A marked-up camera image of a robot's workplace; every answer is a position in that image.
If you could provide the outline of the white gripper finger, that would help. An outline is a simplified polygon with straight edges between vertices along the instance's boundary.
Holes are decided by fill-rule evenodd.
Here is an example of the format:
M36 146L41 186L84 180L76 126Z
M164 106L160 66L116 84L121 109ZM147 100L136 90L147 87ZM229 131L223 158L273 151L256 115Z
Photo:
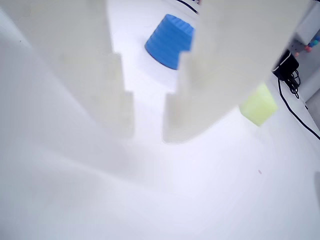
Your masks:
M54 74L104 128L134 134L134 97L125 90L105 0L3 0L1 8Z
M243 102L271 74L307 0L204 0L191 50L166 97L163 140L183 143Z

